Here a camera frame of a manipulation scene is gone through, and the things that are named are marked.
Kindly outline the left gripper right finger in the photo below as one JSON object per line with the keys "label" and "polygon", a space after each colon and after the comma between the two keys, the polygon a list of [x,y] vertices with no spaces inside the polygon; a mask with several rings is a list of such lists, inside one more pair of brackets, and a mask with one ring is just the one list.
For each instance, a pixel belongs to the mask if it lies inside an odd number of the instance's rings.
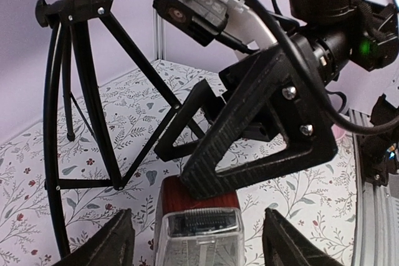
{"label": "left gripper right finger", "polygon": [[278,210],[271,208],[265,209],[263,256],[266,266],[340,265],[314,246]]}

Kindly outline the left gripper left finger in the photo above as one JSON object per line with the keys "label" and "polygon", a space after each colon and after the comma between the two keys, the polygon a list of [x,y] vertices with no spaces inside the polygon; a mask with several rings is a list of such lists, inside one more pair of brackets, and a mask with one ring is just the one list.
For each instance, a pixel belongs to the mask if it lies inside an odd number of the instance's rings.
{"label": "left gripper left finger", "polygon": [[61,265],[132,265],[135,230],[132,210],[119,210],[84,245],[60,261]]}

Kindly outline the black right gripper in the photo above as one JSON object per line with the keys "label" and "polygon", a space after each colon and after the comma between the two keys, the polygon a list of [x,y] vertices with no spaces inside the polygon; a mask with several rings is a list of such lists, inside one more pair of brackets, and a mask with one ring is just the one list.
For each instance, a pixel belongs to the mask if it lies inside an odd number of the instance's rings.
{"label": "black right gripper", "polygon": [[[322,80],[330,78],[330,48],[324,40],[295,34],[291,41],[317,66]],[[219,78],[227,88],[226,104],[206,80],[200,81],[154,148],[162,161],[191,155],[180,179],[194,198],[219,196],[327,163],[336,156],[331,122],[279,46],[243,58],[220,71]],[[197,140],[175,146],[199,110],[213,124],[205,135],[197,133]],[[268,143],[277,136],[286,144],[283,150],[216,171],[235,141]]]}

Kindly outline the brown wooden metronome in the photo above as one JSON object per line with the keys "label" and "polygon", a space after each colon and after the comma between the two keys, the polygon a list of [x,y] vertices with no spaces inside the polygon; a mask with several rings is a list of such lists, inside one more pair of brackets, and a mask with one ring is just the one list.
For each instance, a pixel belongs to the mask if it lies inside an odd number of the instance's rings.
{"label": "brown wooden metronome", "polygon": [[244,224],[236,192],[198,200],[177,175],[166,177],[153,250],[155,265],[243,265]]}

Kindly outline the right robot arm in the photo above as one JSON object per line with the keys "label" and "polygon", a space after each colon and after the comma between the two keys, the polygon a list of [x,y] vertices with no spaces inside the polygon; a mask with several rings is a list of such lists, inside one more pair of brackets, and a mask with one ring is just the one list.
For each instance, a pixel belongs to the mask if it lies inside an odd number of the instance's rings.
{"label": "right robot arm", "polygon": [[398,109],[380,97],[370,126],[347,121],[326,86],[348,62],[367,71],[398,57],[395,7],[366,0],[289,0],[291,18],[258,0],[153,0],[153,8],[201,45],[240,52],[222,70],[225,92],[197,83],[155,147],[164,161],[187,157],[180,175],[207,199],[331,161],[332,127],[360,137],[365,178],[386,185],[397,170]]}

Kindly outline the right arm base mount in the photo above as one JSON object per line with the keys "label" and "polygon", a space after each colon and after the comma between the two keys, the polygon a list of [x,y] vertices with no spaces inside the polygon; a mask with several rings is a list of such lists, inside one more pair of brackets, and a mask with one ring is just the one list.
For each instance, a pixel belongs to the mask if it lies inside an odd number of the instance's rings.
{"label": "right arm base mount", "polygon": [[[370,123],[373,126],[382,126],[398,116],[395,108],[386,99],[380,96],[373,107]],[[362,153],[365,158],[365,175],[367,181],[376,186],[387,186],[389,174],[395,174],[398,163],[390,156],[398,149],[398,126],[379,135],[367,136],[362,143]]]}

